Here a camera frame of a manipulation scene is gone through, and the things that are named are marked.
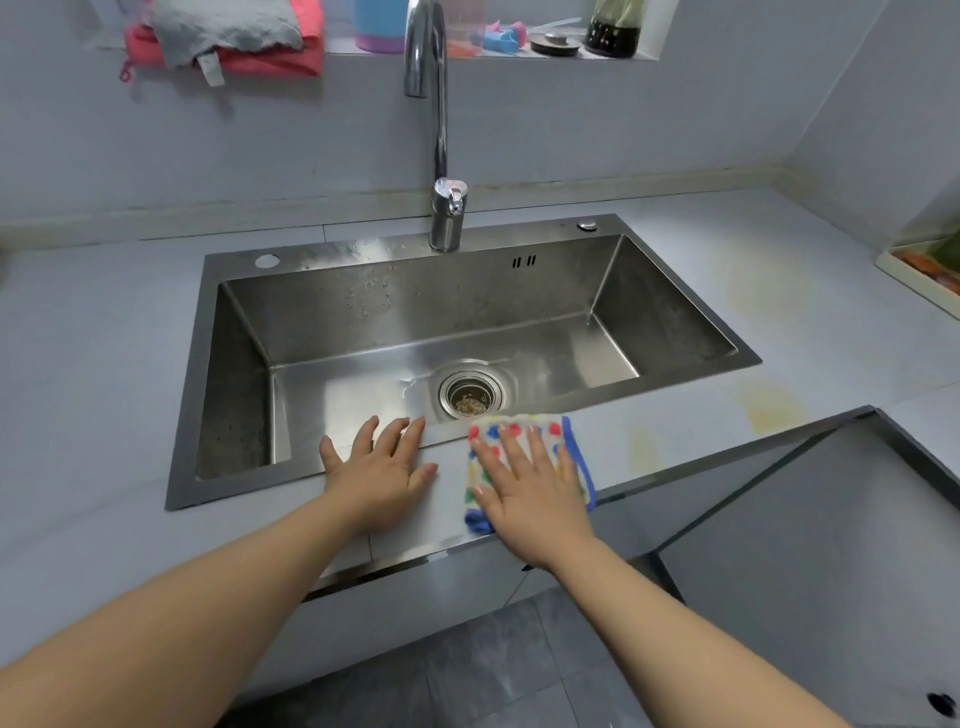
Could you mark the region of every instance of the drain strainer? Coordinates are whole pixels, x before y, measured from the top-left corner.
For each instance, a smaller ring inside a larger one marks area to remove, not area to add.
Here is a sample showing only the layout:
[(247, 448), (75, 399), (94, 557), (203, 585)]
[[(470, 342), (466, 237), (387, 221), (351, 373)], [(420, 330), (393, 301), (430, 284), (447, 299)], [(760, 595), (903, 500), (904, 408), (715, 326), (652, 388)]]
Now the drain strainer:
[(484, 372), (457, 372), (440, 385), (440, 405), (446, 414), (465, 420), (500, 409), (503, 388)]

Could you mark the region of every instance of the open cabinet door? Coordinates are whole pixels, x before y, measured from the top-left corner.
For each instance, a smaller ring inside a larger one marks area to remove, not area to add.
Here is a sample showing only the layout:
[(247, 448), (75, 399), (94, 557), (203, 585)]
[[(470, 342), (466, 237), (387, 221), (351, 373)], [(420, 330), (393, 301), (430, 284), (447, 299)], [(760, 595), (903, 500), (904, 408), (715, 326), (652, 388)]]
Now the open cabinet door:
[(940, 726), (927, 694), (960, 699), (960, 511), (941, 492), (960, 485), (936, 471), (935, 489), (890, 432), (833, 433), (660, 556), (691, 609), (845, 719)]

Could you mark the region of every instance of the sink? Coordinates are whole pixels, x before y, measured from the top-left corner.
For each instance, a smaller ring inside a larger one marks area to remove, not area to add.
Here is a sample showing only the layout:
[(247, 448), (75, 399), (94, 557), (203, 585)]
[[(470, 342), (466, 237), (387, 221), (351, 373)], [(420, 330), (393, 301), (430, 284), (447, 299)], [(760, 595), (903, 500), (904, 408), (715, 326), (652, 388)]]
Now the sink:
[(167, 508), (321, 473), (321, 437), (372, 414), (426, 417), (427, 446), (759, 363), (618, 217), (589, 222), (208, 255)]

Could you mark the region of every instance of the countertop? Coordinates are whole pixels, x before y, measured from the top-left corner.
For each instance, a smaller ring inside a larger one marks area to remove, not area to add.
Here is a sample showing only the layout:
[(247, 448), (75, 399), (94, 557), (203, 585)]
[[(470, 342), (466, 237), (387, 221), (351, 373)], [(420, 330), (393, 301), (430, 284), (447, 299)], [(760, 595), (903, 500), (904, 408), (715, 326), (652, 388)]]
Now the countertop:
[[(598, 489), (864, 405), (960, 473), (960, 322), (876, 252), (769, 189), (469, 214), (619, 214), (763, 359), (571, 413)], [(424, 231), (427, 221), (207, 235), (0, 259), (0, 664), (175, 564), (319, 493), (322, 477), (163, 510), (204, 256)], [(466, 444), (395, 532), (331, 566), (461, 536)]]

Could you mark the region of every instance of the chrome faucet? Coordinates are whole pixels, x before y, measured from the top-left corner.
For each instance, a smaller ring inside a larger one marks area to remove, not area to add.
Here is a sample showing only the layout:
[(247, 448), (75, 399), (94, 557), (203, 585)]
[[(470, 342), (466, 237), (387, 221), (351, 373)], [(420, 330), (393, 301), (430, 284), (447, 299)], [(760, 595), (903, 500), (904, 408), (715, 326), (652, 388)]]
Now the chrome faucet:
[(403, 92), (425, 99), (427, 55), (432, 54), (437, 68), (434, 87), (437, 93), (437, 140), (433, 152), (434, 183), (430, 193), (433, 225), (430, 247), (452, 253), (460, 247), (464, 228), (468, 188), (465, 182), (446, 176), (446, 23), (440, 0), (409, 0), (407, 34), (403, 49)]

